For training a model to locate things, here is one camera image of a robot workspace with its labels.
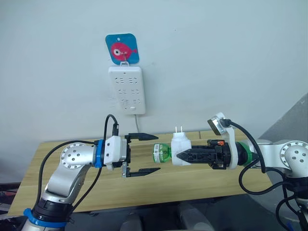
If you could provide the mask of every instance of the wooden table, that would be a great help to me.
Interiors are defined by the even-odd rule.
[[[131,143],[131,171],[139,168],[161,167],[159,171],[143,177],[123,178],[121,168],[108,171],[103,168],[95,187],[75,211],[93,211],[136,205],[192,200],[208,197],[242,194],[238,183],[242,167],[235,170],[212,170],[208,165],[173,166],[168,163],[157,164],[152,158],[153,144],[170,144],[172,134],[159,134],[158,140],[136,141]],[[207,139],[219,139],[212,131],[187,132],[192,145],[204,145]],[[245,135],[236,131],[236,139],[243,140]],[[17,195],[9,211],[9,216],[22,215],[27,207],[32,208],[37,196],[38,172],[42,159],[54,146],[61,142],[42,143],[26,172]],[[60,148],[47,161],[43,174],[43,189],[60,161]],[[98,169],[91,168],[86,176],[79,196],[91,185]],[[245,186],[253,191],[271,186],[266,174],[260,169],[250,169],[244,177]]]

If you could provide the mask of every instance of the power strip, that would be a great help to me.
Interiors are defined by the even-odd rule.
[[[127,115],[145,114],[141,68],[138,66],[111,66],[108,72],[123,113]]]

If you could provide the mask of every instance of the white wall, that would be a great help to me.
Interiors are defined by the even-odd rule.
[[[223,111],[256,137],[307,92],[305,0],[3,0],[0,182],[18,181],[42,141],[120,133],[104,38],[133,33],[143,69],[144,132],[208,129]]]

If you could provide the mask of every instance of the robotic arm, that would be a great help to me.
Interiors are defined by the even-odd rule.
[[[288,205],[289,200],[295,199],[299,206],[299,211],[296,214],[301,228],[308,231],[308,144],[303,141],[279,141],[276,143],[260,141],[256,143],[244,128],[226,119],[223,113],[218,113],[208,120],[208,123],[214,133],[221,135],[223,139],[208,140],[207,146],[192,146],[185,151],[172,150],[171,148],[172,156],[182,160],[179,165],[206,163],[213,169],[235,169],[237,165],[245,166],[239,176],[241,188],[247,193],[261,195],[282,185],[294,192],[293,196],[286,197],[277,205],[276,217],[279,223],[289,230],[280,221],[279,209],[283,203]],[[243,131],[249,140],[236,142],[234,129],[231,125]],[[283,181],[261,192],[249,191],[243,186],[242,177],[251,167],[261,168],[263,173],[276,171],[280,173]]]
[[[128,165],[130,163],[129,143],[131,139],[145,141],[158,138],[146,133],[130,133],[123,139],[117,135],[117,126],[118,124],[115,120],[113,136],[106,139],[106,141],[99,140],[93,143],[86,141],[90,145],[85,144],[84,141],[72,141],[71,144],[63,149],[60,156],[60,163],[51,176],[42,197],[39,198],[40,183],[38,200],[35,206],[32,210],[27,208],[24,211],[24,215],[28,219],[23,225],[22,231],[63,230],[67,222],[72,221],[70,220],[70,215],[76,206],[90,192],[96,182],[91,185],[89,190],[73,206],[72,204],[79,194],[86,173],[90,167],[99,168],[99,174],[96,180],[103,166],[106,166],[108,170],[123,166],[122,177],[145,176],[160,169],[146,168],[139,169],[138,172],[130,172]]]

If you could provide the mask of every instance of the cable connector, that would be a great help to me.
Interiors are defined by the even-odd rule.
[[[227,128],[231,125],[231,120],[230,119],[221,119],[220,123],[223,127]]]
[[[119,124],[114,123],[112,127],[112,135],[113,136],[118,136],[119,135]]]

